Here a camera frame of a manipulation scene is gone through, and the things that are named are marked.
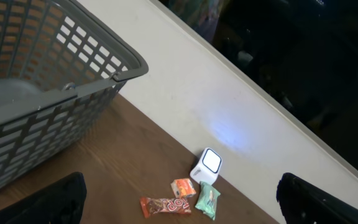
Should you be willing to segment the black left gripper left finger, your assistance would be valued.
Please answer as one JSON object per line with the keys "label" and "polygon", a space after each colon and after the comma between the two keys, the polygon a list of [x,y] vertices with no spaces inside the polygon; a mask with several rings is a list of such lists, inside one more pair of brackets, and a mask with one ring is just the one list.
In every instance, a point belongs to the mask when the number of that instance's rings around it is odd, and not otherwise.
{"label": "black left gripper left finger", "polygon": [[79,224],[86,194],[83,174],[73,172],[0,210],[0,224]]}

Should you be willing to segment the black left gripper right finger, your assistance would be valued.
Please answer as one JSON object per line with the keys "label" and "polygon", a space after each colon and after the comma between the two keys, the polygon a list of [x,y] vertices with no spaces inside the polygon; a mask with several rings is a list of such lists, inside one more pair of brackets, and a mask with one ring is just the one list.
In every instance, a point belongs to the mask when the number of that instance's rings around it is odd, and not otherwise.
{"label": "black left gripper right finger", "polygon": [[278,183],[276,199],[287,223],[358,224],[358,209],[289,172]]}

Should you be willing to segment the red Top chocolate bar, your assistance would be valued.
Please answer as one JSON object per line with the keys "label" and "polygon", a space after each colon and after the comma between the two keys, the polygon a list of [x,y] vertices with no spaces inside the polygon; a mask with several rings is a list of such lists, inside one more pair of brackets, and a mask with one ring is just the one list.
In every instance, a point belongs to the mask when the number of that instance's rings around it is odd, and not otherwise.
{"label": "red Top chocolate bar", "polygon": [[190,204],[186,198],[140,198],[140,206],[145,218],[157,213],[190,214]]}

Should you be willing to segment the light teal snack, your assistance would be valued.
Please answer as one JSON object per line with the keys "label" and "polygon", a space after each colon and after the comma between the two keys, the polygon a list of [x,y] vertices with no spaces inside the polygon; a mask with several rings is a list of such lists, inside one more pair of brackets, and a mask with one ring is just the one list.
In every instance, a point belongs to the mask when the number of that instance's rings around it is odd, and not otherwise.
{"label": "light teal snack", "polygon": [[195,205],[195,208],[201,210],[203,214],[210,217],[210,219],[215,220],[217,200],[221,193],[217,191],[212,185],[206,182],[201,181],[200,186],[201,192],[198,197],[198,201]]}

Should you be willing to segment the small orange snack packet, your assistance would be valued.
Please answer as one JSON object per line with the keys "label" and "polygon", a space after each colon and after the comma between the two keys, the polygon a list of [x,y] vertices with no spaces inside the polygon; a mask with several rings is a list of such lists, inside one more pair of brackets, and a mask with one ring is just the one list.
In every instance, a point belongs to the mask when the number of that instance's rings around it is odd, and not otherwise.
{"label": "small orange snack packet", "polygon": [[176,198],[190,198],[196,195],[196,190],[189,178],[175,179],[171,188]]}

